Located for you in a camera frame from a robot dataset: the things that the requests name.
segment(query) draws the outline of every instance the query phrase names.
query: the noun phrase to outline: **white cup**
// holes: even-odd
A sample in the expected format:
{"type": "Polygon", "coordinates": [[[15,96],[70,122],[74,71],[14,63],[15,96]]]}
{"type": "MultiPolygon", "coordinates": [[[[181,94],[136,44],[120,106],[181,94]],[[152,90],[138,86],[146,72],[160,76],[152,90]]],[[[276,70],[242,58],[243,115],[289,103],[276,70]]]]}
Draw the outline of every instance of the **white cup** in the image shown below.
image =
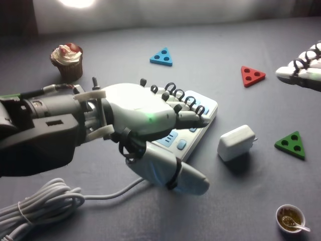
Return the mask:
{"type": "Polygon", "coordinates": [[[283,232],[286,232],[286,233],[298,233],[298,232],[301,232],[302,230],[301,229],[297,229],[295,231],[289,231],[289,230],[286,230],[285,228],[283,228],[281,226],[281,224],[279,223],[279,221],[277,220],[277,216],[279,213],[281,213],[281,211],[286,208],[286,209],[291,209],[293,211],[295,211],[299,216],[300,216],[300,219],[301,219],[301,225],[305,226],[305,216],[303,215],[303,212],[296,206],[293,206],[291,204],[285,204],[285,205],[282,205],[280,206],[277,211],[276,211],[276,214],[275,214],[275,218],[276,218],[276,223],[278,224],[279,228],[283,231],[283,232]]]}

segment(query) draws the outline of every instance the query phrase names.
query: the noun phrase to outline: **bright light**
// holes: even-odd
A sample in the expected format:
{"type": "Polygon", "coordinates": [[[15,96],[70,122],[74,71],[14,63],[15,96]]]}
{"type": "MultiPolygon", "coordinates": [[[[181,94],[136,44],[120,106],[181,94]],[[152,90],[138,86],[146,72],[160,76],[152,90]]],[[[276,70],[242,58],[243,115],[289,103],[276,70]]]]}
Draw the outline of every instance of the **bright light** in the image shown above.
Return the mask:
{"type": "Polygon", "coordinates": [[[74,7],[78,9],[89,7],[95,2],[95,0],[59,0],[59,1],[66,6],[74,7]]]}

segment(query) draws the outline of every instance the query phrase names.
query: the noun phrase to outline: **table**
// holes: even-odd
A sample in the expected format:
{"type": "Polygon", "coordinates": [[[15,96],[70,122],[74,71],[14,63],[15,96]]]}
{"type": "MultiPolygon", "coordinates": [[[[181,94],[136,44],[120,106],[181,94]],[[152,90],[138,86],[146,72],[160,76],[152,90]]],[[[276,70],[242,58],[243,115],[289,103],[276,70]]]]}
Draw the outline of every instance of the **table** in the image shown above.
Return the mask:
{"type": "MultiPolygon", "coordinates": [[[[238,24],[130,29],[39,38],[0,39],[0,94],[38,89],[60,81],[49,60],[59,44],[74,42],[84,50],[84,75],[77,82],[90,90],[139,83],[194,90],[217,101],[218,114],[189,164],[211,186],[203,196],[178,195],[143,183],[111,201],[87,201],[68,220],[32,232],[27,240],[293,240],[275,223],[276,209],[298,206],[312,232],[297,240],[319,240],[321,229],[321,94],[275,77],[321,39],[321,18],[280,19],[238,24]],[[168,47],[173,67],[149,63],[168,47]],[[244,88],[241,66],[266,73],[244,88]],[[238,166],[228,167],[216,153],[219,137],[241,125],[258,137],[238,166]],[[301,161],[274,143],[300,131],[306,152],[301,161]]],[[[0,207],[30,196],[47,181],[61,177],[84,194],[112,193],[137,178],[113,142],[95,140],[76,149],[66,167],[31,177],[0,178],[0,207]]]]}

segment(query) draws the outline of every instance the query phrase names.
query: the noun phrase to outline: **gray cable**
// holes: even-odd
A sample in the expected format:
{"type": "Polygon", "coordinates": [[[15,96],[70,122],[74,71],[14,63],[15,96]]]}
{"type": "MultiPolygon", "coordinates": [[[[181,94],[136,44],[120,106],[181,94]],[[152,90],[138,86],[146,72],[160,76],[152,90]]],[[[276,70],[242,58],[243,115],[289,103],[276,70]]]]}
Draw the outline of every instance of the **gray cable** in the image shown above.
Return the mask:
{"type": "Polygon", "coordinates": [[[31,197],[0,209],[1,241],[22,239],[35,225],[58,222],[84,204],[85,200],[108,200],[119,197],[142,182],[139,178],[122,190],[109,195],[82,195],[81,188],[71,189],[61,178],[46,183],[31,197]]]}

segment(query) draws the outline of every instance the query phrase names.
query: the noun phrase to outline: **triangle with holes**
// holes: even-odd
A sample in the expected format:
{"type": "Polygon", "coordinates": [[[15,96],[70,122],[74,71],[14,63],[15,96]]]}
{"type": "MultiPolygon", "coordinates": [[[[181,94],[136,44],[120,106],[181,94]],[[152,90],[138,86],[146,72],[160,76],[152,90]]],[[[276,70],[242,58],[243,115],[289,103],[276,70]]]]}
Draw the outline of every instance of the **triangle with holes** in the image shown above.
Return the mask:
{"type": "Polygon", "coordinates": [[[291,135],[282,138],[281,140],[277,141],[274,146],[290,155],[298,157],[302,160],[305,159],[305,152],[299,132],[293,132],[291,135]]]}
{"type": "Polygon", "coordinates": [[[150,59],[150,63],[172,66],[173,61],[168,48],[163,48],[158,53],[154,54],[150,59]]]}
{"type": "Polygon", "coordinates": [[[265,79],[265,73],[258,71],[256,69],[251,69],[246,66],[242,66],[241,72],[242,72],[244,87],[249,87],[265,79]]]}

